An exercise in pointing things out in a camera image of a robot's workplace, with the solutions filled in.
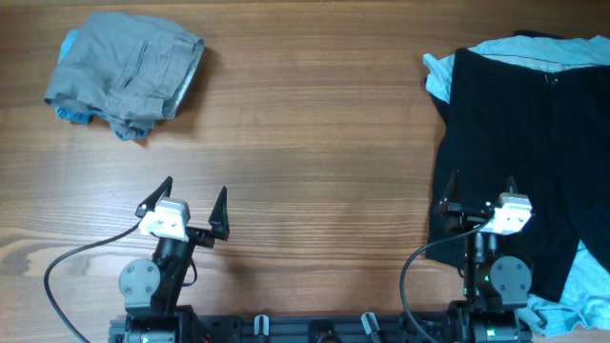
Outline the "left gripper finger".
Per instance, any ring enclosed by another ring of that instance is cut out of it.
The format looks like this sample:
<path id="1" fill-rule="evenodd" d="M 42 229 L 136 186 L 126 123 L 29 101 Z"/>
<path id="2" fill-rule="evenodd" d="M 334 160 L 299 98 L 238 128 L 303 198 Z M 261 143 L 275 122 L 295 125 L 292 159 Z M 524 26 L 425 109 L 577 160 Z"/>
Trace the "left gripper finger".
<path id="1" fill-rule="evenodd" d="M 136 208 L 135 216 L 143 218 L 147 212 L 153 211 L 162 197 L 169 197 L 172 192 L 173 178 L 168 176 L 159 187 L 147 196 Z"/>
<path id="2" fill-rule="evenodd" d="M 228 240 L 230 236 L 227 195 L 227 188 L 222 187 L 208 220 L 215 239 Z"/>

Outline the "black shorts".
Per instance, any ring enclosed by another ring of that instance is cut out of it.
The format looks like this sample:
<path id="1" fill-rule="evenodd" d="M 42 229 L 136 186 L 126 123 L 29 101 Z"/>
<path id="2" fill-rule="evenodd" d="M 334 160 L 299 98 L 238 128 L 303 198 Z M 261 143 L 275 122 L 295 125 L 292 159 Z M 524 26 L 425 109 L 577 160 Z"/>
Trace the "black shorts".
<path id="1" fill-rule="evenodd" d="M 577 248 L 609 263 L 609 70 L 545 72 L 455 54 L 433 197 L 458 177 L 462 202 L 494 201 L 514 179 L 533 217 L 502 248 L 532 265 L 533 294 L 556 302 Z"/>

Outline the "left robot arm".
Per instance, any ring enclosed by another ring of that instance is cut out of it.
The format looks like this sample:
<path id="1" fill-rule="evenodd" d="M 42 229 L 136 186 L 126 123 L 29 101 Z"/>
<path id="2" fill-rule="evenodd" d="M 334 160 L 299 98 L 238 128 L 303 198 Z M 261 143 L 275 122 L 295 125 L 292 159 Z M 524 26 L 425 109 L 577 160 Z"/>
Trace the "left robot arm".
<path id="1" fill-rule="evenodd" d="M 222 188 L 208 219 L 210 227 L 189 225 L 189 204 L 172 198 L 173 179 L 161 185 L 137 207 L 136 228 L 158 239 L 149 259 L 136 259 L 120 273 L 118 286 L 125 299 L 126 318 L 122 327 L 109 330 L 109 340 L 121 343 L 210 342 L 209 331 L 193 307 L 177 300 L 188 270 L 194 270 L 193 251 L 211 249 L 217 240 L 230 235 L 226 188 Z"/>

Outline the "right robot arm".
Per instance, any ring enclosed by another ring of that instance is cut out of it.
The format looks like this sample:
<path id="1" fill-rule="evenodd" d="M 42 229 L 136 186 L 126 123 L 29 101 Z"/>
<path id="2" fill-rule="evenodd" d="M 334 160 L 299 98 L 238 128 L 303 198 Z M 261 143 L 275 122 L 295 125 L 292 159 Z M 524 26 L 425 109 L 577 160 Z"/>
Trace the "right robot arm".
<path id="1" fill-rule="evenodd" d="M 470 207 L 462 203 L 458 172 L 434 213 L 447 219 L 446 228 L 464 239 L 464 299 L 450 303 L 441 321 L 443 342 L 523 342 L 531 337 L 519 324 L 516 310 L 526 306 L 533 276 L 527 263 L 500 250 L 500 239 L 519 233 L 533 216 L 529 198 L 506 192 L 494 203 Z"/>

